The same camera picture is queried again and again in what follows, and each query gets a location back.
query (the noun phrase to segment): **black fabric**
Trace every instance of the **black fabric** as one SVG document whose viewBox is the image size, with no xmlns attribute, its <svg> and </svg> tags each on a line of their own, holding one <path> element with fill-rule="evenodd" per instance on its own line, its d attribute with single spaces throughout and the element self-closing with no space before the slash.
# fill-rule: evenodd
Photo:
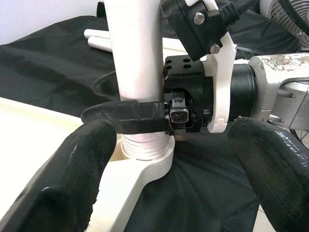
<svg viewBox="0 0 309 232">
<path fill-rule="evenodd" d="M 239 46 L 265 54 L 299 48 L 292 35 L 262 16 L 248 12 L 242 19 L 229 29 Z M 107 20 L 81 16 L 0 46 L 0 97 L 73 116 L 119 100 L 112 54 L 90 48 L 85 29 L 107 30 Z M 166 20 L 163 33 L 175 38 Z M 239 58 L 252 55 L 238 52 Z M 102 81 L 98 96 L 92 87 Z M 226 134 L 204 130 L 176 143 L 170 172 L 145 187 L 126 231 L 251 232 L 257 207 Z"/>
</svg>

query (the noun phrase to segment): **white pole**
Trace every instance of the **white pole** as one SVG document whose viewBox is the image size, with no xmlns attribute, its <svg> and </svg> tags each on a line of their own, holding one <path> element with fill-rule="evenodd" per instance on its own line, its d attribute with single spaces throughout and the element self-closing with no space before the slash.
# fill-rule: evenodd
<svg viewBox="0 0 309 232">
<path fill-rule="evenodd" d="M 162 101 L 160 0 L 105 0 L 105 9 L 121 100 Z M 169 137 L 123 135 L 122 143 L 128 157 L 149 160 L 166 152 Z"/>
</svg>

